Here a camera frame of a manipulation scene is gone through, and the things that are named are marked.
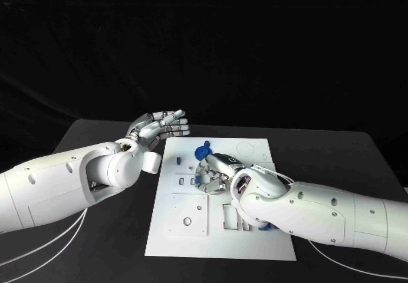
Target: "robotic hand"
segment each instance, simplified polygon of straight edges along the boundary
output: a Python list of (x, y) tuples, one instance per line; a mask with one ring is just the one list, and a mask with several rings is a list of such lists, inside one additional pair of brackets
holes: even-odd
[(162, 139), (189, 135), (183, 110), (143, 115), (124, 139), (33, 159), (0, 174), (0, 234), (75, 214), (156, 174)]
[(231, 204), (253, 226), (261, 228), (270, 222), (317, 243), (369, 249), (408, 261), (407, 203), (294, 182), (257, 164), (245, 168), (219, 153), (201, 161), (196, 176), (204, 172), (211, 182), (196, 188), (214, 195), (230, 190)]

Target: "dark gray table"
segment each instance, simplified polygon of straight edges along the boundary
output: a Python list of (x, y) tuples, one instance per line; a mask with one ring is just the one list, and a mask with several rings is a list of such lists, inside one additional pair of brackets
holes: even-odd
[[(129, 125), (130, 122), (78, 120), (55, 152), (116, 141)], [(277, 170), (296, 180), (408, 202), (408, 195), (365, 133), (192, 125), (191, 136), (267, 138)], [(165, 142), (156, 152), (163, 154), (163, 150)], [(144, 256), (157, 182), (159, 175), (143, 172), (133, 187), (90, 208), (69, 248), (19, 282), (397, 281), (338, 266), (323, 258), (307, 240), (296, 236), (297, 262)], [(57, 237), (78, 216), (2, 235), (0, 261)], [(74, 231), (39, 253), (0, 267), (0, 282), (39, 266), (57, 254), (72, 234)], [(319, 245), (319, 248), (355, 268), (408, 277), (408, 263), (387, 255), (335, 246)]]

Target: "blue object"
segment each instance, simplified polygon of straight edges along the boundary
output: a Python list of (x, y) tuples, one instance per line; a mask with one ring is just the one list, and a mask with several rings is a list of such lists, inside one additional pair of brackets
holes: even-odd
[(196, 152), (193, 153), (196, 155), (196, 159), (202, 161), (205, 157), (212, 154), (211, 151), (211, 142), (206, 140), (204, 143), (204, 146), (198, 147)]
[(277, 227), (274, 225), (271, 225), (270, 223), (264, 228), (258, 228), (260, 231), (267, 231), (267, 230), (271, 230), (271, 229), (277, 229)]

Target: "black backdrop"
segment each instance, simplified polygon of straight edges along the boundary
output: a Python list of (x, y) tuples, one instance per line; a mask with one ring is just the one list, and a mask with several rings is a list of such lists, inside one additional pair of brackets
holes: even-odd
[(0, 170), (75, 119), (369, 133), (405, 182), (407, 21), (378, 5), (0, 1)]

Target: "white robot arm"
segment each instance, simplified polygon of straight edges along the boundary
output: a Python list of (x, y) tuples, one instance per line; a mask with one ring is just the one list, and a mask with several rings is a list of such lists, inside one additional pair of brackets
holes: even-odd
[(143, 115), (124, 139), (33, 159), (0, 174), (0, 234), (75, 214), (156, 174), (160, 139), (189, 135), (183, 110)]
[(317, 243), (369, 249), (408, 261), (408, 203), (323, 185), (279, 180), (258, 165), (245, 168), (225, 154), (211, 154), (201, 169), (212, 175), (198, 189), (214, 195), (231, 191), (240, 216), (255, 227), (268, 223)]

